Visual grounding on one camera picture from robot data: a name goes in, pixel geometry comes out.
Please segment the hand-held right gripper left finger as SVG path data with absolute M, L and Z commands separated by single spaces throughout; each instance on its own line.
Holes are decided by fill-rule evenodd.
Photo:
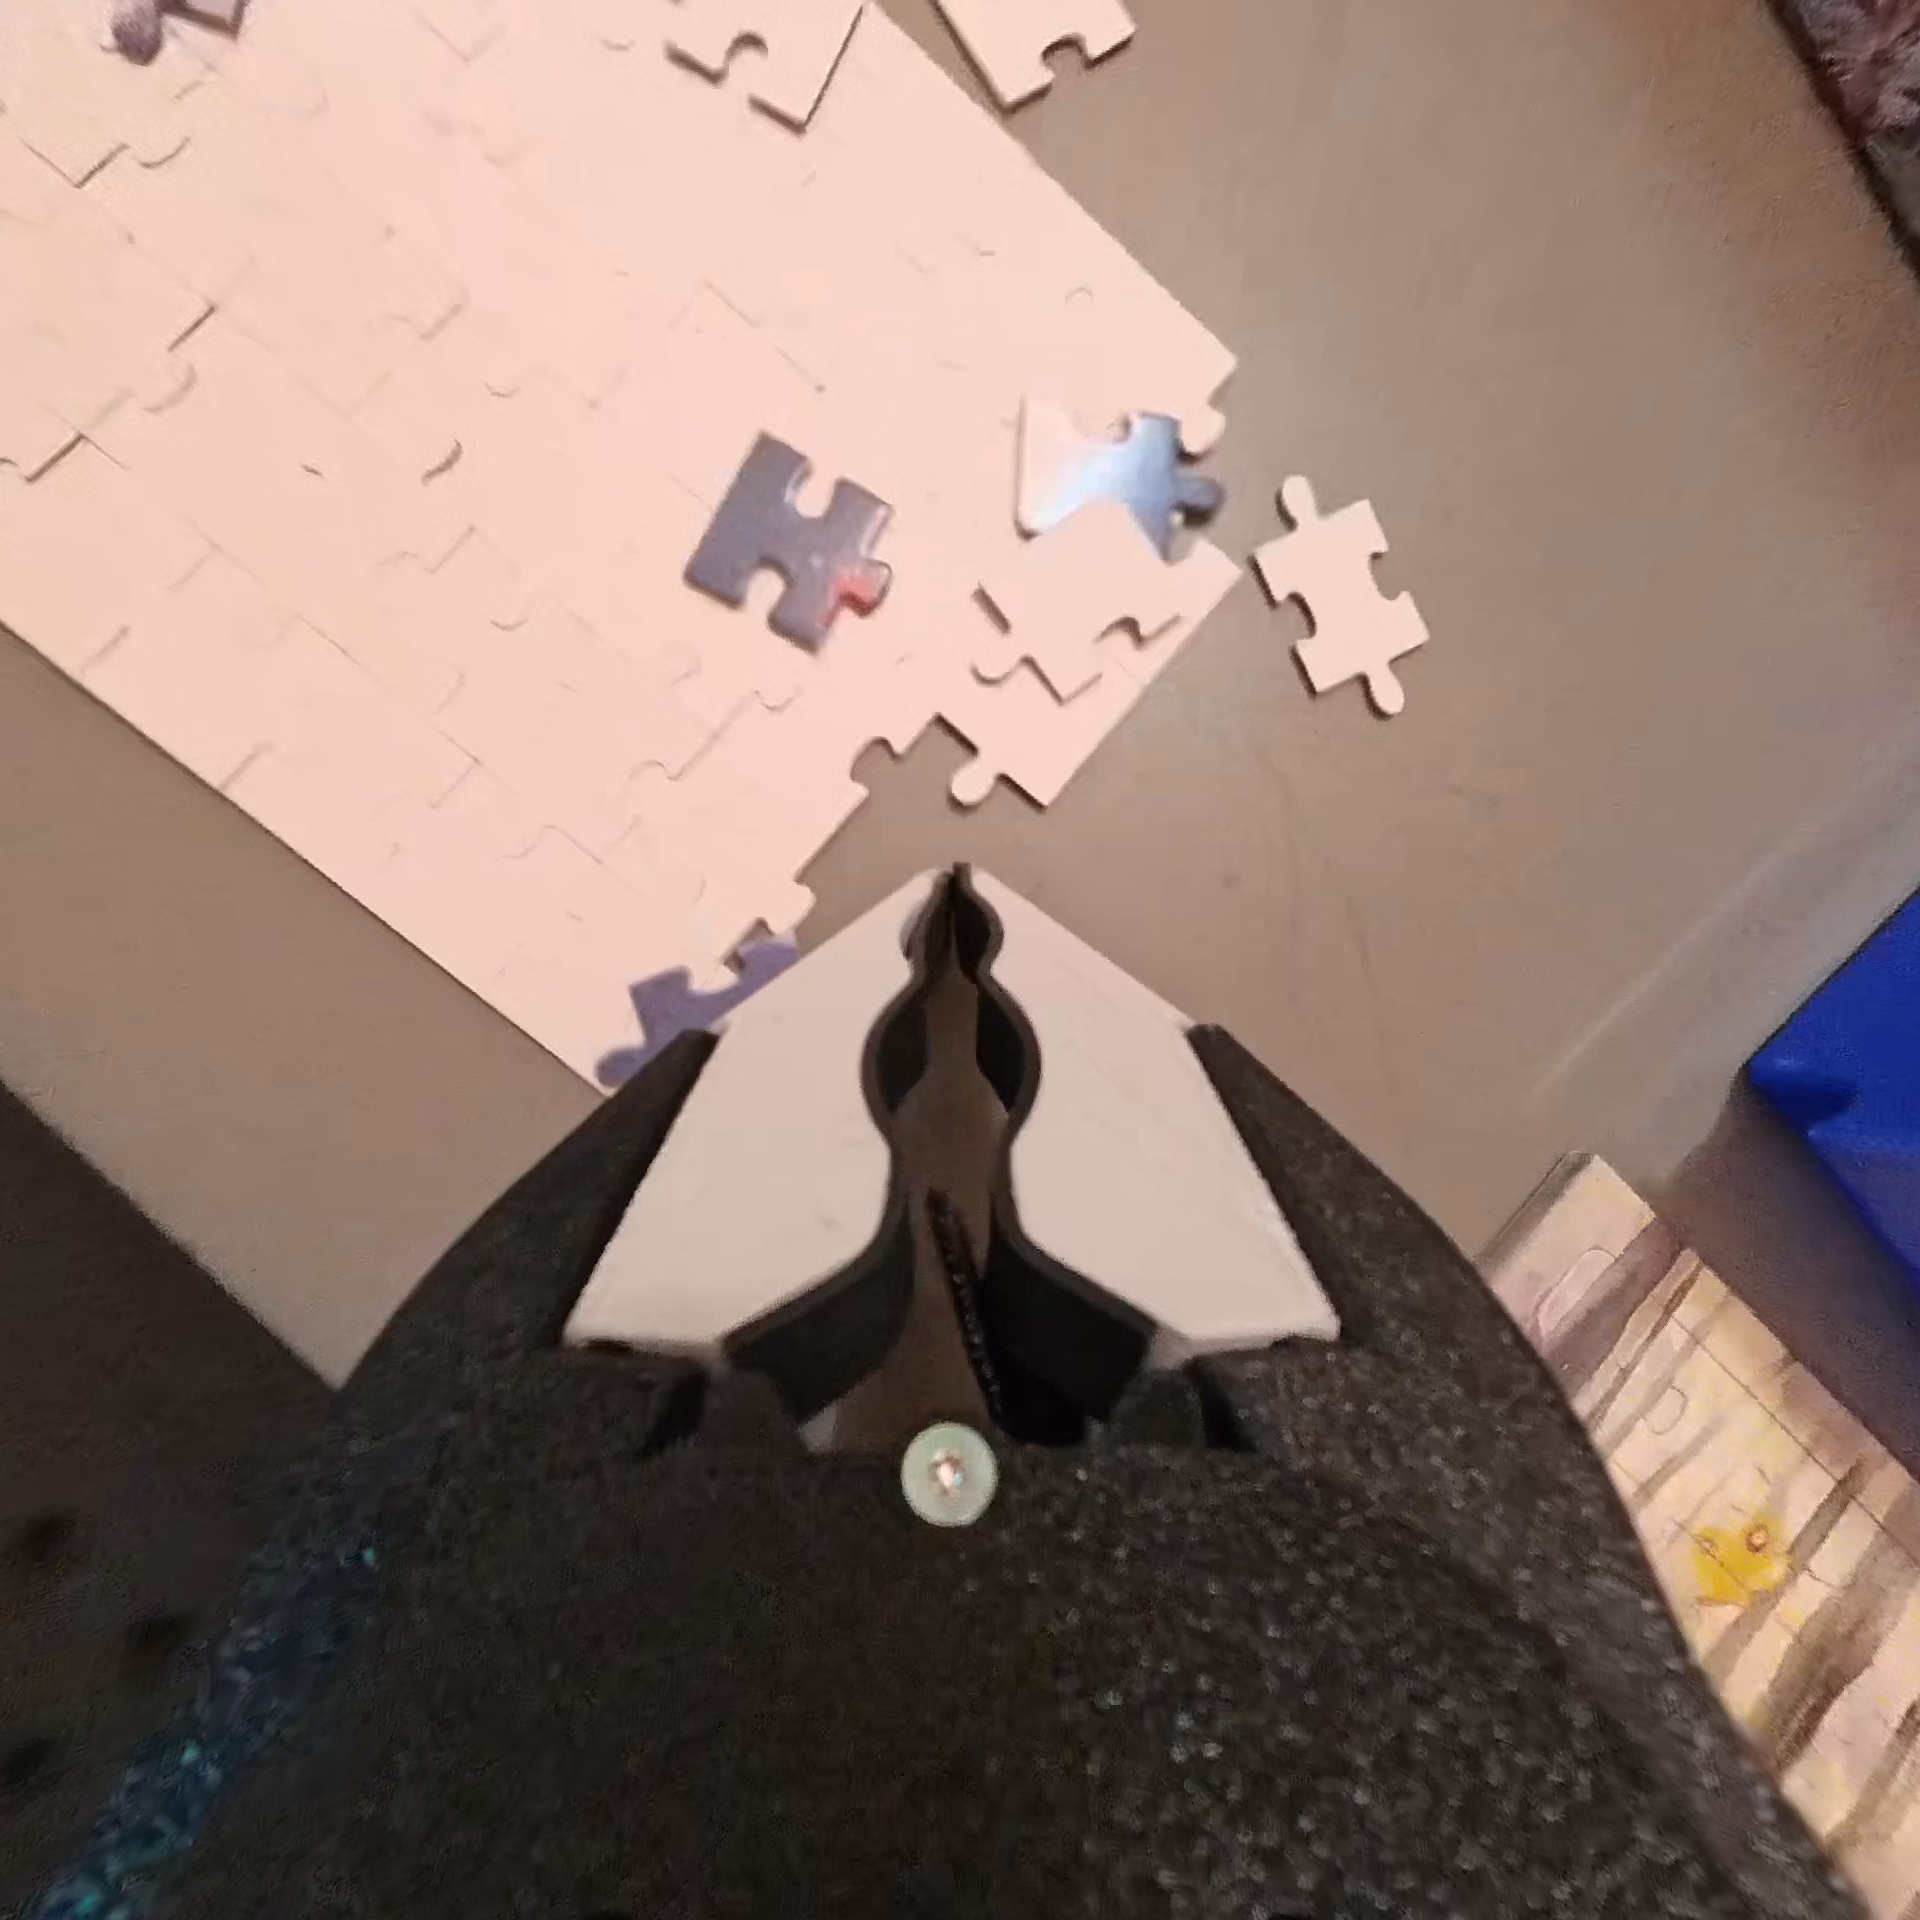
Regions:
M 911 1305 L 903 1111 L 926 1079 L 947 875 L 911 875 L 712 1037 L 567 1348 L 872 1374 Z

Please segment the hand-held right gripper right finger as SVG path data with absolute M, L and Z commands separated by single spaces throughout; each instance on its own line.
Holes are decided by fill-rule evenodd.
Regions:
M 1180 1004 L 988 869 L 954 869 L 973 1056 L 1003 1106 L 988 1193 L 988 1339 L 1030 1376 L 1138 1376 L 1341 1314 Z

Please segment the blue purple puzzle piece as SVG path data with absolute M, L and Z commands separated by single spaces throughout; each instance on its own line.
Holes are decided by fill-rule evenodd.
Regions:
M 746 1002 L 805 963 L 794 935 L 746 937 L 727 985 L 694 985 L 685 966 L 636 978 L 636 1044 L 592 1066 L 603 1093 L 636 1083 L 685 1032 L 715 1032 Z

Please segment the forest animal jigsaw puzzle board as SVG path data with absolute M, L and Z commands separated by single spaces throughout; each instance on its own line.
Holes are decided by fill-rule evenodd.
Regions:
M 1482 1283 L 1586 1425 L 1662 1609 L 1866 1915 L 1920 1915 L 1920 1495 L 1600 1154 Z

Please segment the assembled sheet of white pieces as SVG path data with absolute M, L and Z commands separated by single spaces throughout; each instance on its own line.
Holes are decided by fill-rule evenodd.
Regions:
M 3 6 L 3 628 L 578 1079 L 807 911 L 866 743 L 1080 775 L 1201 617 L 973 674 L 1021 398 L 1212 447 L 1227 369 L 880 6 L 807 128 L 668 6 Z M 814 652 L 685 586 L 759 430 L 895 506 Z

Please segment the grey desk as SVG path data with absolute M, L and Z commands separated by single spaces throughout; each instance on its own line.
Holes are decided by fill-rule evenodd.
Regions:
M 1051 811 L 864 756 L 838 935 L 988 861 L 1472 1252 L 1608 1154 L 1911 1460 L 1911 1298 L 1745 1056 L 1911 897 L 1911 272 L 1772 6 L 1144 6 L 1011 134 L 1227 348 L 1227 550 L 1371 498 L 1429 649 L 1252 582 Z M 3 1093 L 318 1374 L 592 1093 L 3 639 Z

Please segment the loose white puzzle piece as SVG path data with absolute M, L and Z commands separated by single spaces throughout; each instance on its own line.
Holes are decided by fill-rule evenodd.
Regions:
M 1051 93 L 1051 50 L 1073 48 L 1094 66 L 1138 36 L 1138 15 L 1123 0 L 932 0 L 932 15 L 1002 108 Z
M 995 635 L 973 639 L 973 674 L 1002 686 L 1030 669 L 1073 706 L 1105 680 L 1105 635 L 1153 639 L 1174 617 L 1207 617 L 1232 582 L 1243 570 L 1212 541 L 1166 559 L 1123 503 L 1082 503 L 978 570 Z
M 1310 477 L 1285 477 L 1278 524 L 1285 532 L 1250 559 L 1271 609 L 1291 602 L 1303 614 L 1303 639 L 1291 639 L 1303 686 L 1365 686 L 1371 710 L 1397 721 L 1397 662 L 1416 652 L 1429 628 L 1412 596 L 1378 586 L 1378 559 L 1390 553 L 1378 506 L 1365 498 L 1316 506 Z
M 807 128 L 864 0 L 672 0 L 668 50 L 727 84 L 746 58 L 746 99 L 784 128 Z

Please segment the dark perforated panel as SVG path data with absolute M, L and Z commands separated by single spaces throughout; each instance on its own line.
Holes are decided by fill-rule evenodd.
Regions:
M 329 1383 L 0 1100 L 0 1895 L 23 1915 L 202 1683 Z

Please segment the dark blue piece red mark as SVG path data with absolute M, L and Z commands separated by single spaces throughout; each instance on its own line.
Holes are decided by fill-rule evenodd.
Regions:
M 807 457 L 771 430 L 746 451 L 727 503 L 712 506 L 696 550 L 685 553 L 685 586 L 746 609 L 759 572 L 774 572 L 765 614 L 771 635 L 814 652 L 838 614 L 872 614 L 895 586 L 895 570 L 872 553 L 895 506 L 838 477 L 831 503 L 807 515 L 794 503 Z

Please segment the blue plastic object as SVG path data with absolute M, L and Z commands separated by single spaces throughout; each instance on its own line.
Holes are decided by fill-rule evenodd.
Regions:
M 1745 1079 L 1920 1287 L 1920 899 L 1902 899 Z

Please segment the pale blue white puzzle piece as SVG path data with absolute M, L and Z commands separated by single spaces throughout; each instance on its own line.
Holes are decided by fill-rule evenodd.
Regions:
M 1227 487 L 1187 466 L 1180 417 L 1123 409 L 1082 430 L 1057 398 L 1021 398 L 1021 537 L 1051 537 L 1091 503 L 1123 503 L 1153 553 L 1174 553 L 1187 524 L 1212 524 Z

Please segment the small purple puzzle piece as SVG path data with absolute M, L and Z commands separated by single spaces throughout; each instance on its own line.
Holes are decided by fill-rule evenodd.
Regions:
M 131 66 L 156 66 L 175 21 L 237 36 L 246 21 L 246 0 L 109 0 L 107 48 Z

